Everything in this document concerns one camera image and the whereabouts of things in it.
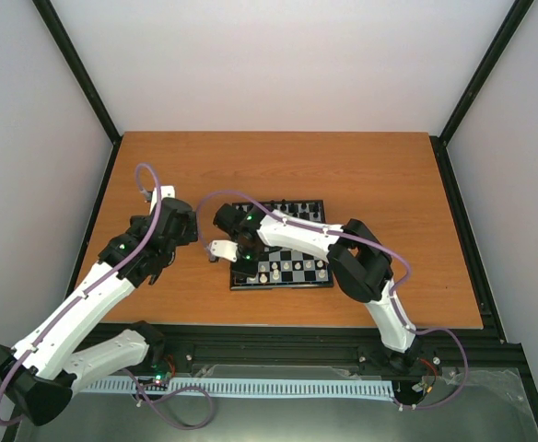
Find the black silver chess board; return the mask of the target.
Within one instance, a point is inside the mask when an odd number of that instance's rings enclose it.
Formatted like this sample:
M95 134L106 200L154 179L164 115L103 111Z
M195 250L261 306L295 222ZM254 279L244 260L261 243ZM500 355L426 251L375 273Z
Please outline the black silver chess board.
M280 212L307 221L325 223L323 200L280 200L263 202L271 211ZM278 263L280 279L272 279L271 265ZM264 254L259 261L259 265L265 263L268 281L261 284L259 277L262 273L257 273L257 280L254 284L247 284L247 277L238 277L230 270L229 289L236 290L261 290L273 288L329 288L333 287L333 275L328 264L317 257L297 250L286 248L265 247ZM320 270L325 270L327 280L321 280L318 276Z

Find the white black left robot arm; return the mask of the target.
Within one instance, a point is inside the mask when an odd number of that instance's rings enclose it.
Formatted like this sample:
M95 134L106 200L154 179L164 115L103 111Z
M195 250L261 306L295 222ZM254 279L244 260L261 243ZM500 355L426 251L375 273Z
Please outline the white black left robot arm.
M85 279L35 331L14 346L0 344L0 393L23 417L46 425L88 385L129 366L156 370L164 364L164 338L138 321L83 351L77 347L119 302L142 283L154 284L172 265L175 251L198 238L192 207L172 186L151 196L149 215L135 215L112 238Z

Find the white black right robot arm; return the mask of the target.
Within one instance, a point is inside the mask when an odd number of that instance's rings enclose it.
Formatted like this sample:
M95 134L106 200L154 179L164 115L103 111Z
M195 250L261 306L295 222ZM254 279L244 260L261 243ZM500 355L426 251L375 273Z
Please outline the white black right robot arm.
M343 225L325 224L254 203L246 213L224 204L216 212L214 226L228 239L205 244L208 256L231 262L233 271L246 277L254 276L267 249L295 250L327 263L343 293L365 305L375 321L382 345L390 352L391 369L408 373L420 343L397 295L405 279L394 280L392 260L398 256L383 247L363 222L352 218Z

